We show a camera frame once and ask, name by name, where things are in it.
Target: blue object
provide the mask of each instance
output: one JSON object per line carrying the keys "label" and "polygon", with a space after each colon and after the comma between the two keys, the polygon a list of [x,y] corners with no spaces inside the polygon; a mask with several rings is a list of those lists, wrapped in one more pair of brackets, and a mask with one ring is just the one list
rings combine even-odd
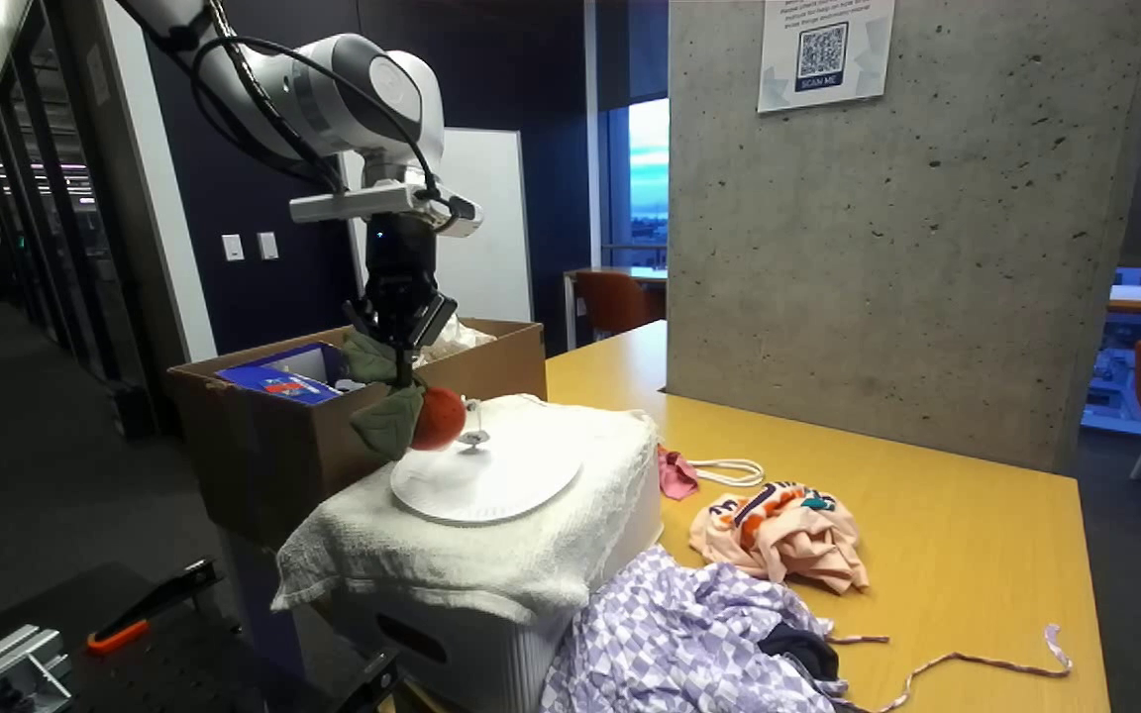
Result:
{"label": "blue object", "polygon": [[224,370],[217,379],[244,394],[262,394],[304,408],[343,400],[343,394],[331,379],[304,374],[327,374],[327,350],[302,350],[257,363],[233,363]]}

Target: pink fabric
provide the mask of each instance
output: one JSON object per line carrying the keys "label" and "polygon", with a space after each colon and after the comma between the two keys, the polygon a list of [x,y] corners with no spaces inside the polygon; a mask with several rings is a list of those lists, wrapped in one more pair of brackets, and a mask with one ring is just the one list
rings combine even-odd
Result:
{"label": "pink fabric", "polygon": [[797,575],[837,593],[872,581],[858,555],[854,513],[804,485],[764,485],[763,493],[710,502],[695,515],[691,543],[710,563],[735,563],[773,581]]}
{"label": "pink fabric", "polygon": [[658,448],[658,493],[665,498],[691,498],[699,493],[695,468],[682,459],[682,451]]}

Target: cardboard box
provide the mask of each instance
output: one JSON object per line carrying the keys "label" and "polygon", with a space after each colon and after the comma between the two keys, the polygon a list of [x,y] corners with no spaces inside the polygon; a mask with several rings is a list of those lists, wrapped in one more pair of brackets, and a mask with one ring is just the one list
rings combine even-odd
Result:
{"label": "cardboard box", "polygon": [[[494,340],[418,370],[423,383],[464,396],[546,396],[539,324],[468,324],[492,332]],[[229,387],[217,379],[217,374],[304,352],[315,344],[343,344],[349,332],[353,328],[304,332],[168,374],[207,513],[217,526],[253,546],[277,546],[327,497],[382,468],[382,459],[349,427],[349,415],[374,403],[378,394],[349,394],[343,400],[304,408]]]}

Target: black wall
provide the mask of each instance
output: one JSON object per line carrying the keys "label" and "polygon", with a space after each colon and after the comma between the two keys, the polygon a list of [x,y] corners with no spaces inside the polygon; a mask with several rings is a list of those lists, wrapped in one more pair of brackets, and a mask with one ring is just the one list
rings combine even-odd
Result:
{"label": "black wall", "polygon": [[[586,260],[582,164],[582,6],[578,0],[245,0],[229,6],[245,37],[311,44],[362,31],[430,58],[450,127],[522,130],[526,253],[534,319],[562,340],[558,279]],[[155,53],[181,201],[193,229],[217,350],[244,350],[343,323],[353,293],[344,227],[294,227],[302,188],[228,146],[197,114],[185,76]],[[245,238],[245,260],[224,260],[224,235]],[[257,260],[257,229],[283,235],[283,260]]]}
{"label": "black wall", "polygon": [[665,94],[669,0],[600,0],[603,106]]}

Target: wall outlet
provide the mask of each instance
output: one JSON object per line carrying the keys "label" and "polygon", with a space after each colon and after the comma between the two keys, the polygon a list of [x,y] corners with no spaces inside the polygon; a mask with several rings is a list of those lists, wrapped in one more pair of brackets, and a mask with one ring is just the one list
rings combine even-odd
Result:
{"label": "wall outlet", "polygon": [[224,235],[224,259],[228,259],[228,260],[245,260],[245,242],[244,242],[244,235]]}
{"label": "wall outlet", "polygon": [[262,260],[277,260],[283,259],[283,242],[275,229],[257,229],[257,253]]}

